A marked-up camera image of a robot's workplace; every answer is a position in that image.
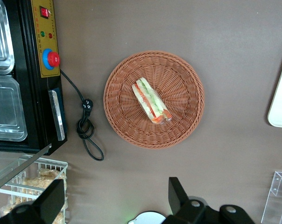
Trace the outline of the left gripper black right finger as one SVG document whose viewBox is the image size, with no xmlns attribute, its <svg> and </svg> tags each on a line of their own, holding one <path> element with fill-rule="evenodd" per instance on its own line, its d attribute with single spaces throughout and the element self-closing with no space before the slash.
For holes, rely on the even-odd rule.
<svg viewBox="0 0 282 224">
<path fill-rule="evenodd" d="M 169 178 L 168 200 L 172 215 L 169 224 L 218 224 L 219 213 L 206 200 L 187 196 L 177 177 Z"/>
</svg>

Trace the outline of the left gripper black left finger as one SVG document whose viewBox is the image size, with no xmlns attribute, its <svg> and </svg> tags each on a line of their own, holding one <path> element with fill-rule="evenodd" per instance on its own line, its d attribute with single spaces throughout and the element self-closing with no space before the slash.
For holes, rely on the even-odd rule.
<svg viewBox="0 0 282 224">
<path fill-rule="evenodd" d="M 21 203 L 0 218 L 0 224 L 51 224 L 64 205 L 62 179 L 54 180 L 32 203 Z"/>
</svg>

